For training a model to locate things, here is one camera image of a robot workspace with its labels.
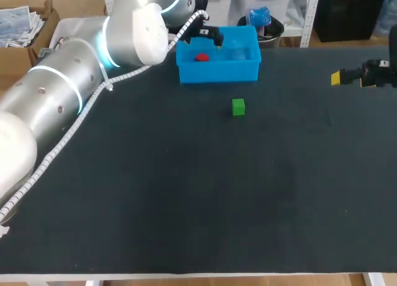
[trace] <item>green block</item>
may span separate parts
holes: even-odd
[[[233,111],[233,116],[235,117],[246,114],[246,104],[244,103],[244,99],[233,99],[231,108]]]

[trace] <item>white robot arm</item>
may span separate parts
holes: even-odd
[[[207,0],[115,0],[111,16],[93,17],[16,82],[0,101],[0,208],[65,134],[108,71],[163,62],[168,32],[176,33],[206,6]],[[198,20],[186,39],[204,27]],[[216,28],[203,32],[221,46]]]

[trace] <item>cable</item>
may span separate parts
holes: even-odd
[[[195,19],[197,19],[199,16],[204,16],[205,19],[208,19],[208,14],[204,10],[199,10],[196,13],[194,13],[192,15],[192,17],[189,18],[188,21],[184,24],[184,26],[181,28],[181,30],[178,32],[178,34],[175,36],[175,38],[170,42],[170,44],[168,45],[168,51],[170,51],[175,46],[175,44],[179,41],[179,39],[183,36],[183,34],[186,32],[186,30],[193,23],[193,21]],[[127,74],[123,74],[123,75],[111,78],[111,79],[109,79],[109,83],[114,84],[114,83],[118,83],[120,81],[126,80],[128,78],[132,78],[132,77],[146,71],[150,67],[151,66],[144,66],[144,67],[141,67],[135,71],[129,72]],[[78,128],[81,126],[84,119],[87,117],[87,115],[88,115],[89,111],[91,110],[92,106],[94,105],[95,101],[98,99],[99,95],[105,89],[105,87],[107,85],[108,85],[108,83],[105,81],[100,84],[100,86],[95,90],[95,92],[92,94],[92,96],[88,100],[85,108],[83,109],[83,111],[81,112],[79,117],[73,123],[72,127],[70,127],[70,129],[66,132],[64,137],[60,140],[60,142],[58,142],[58,144],[44,157],[43,161],[38,166],[36,171],[32,174],[30,179],[28,179],[28,181],[21,188],[19,188],[19,190],[8,200],[8,202],[3,206],[3,208],[0,209],[0,223],[2,223],[3,219],[5,219],[5,217],[12,210],[12,208],[15,207],[15,205],[18,203],[18,201],[20,201],[21,198],[40,179],[40,177],[47,170],[47,168],[53,162],[53,160],[56,158],[56,156],[65,147],[65,145],[70,141],[70,139],[76,133]]]

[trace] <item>black mat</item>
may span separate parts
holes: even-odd
[[[0,273],[396,272],[397,90],[330,86],[369,58],[267,50],[258,83],[195,87],[171,59],[104,93]]]

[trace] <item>red object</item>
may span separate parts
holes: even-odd
[[[196,61],[209,61],[210,57],[208,55],[206,55],[205,53],[199,53],[196,56]]]

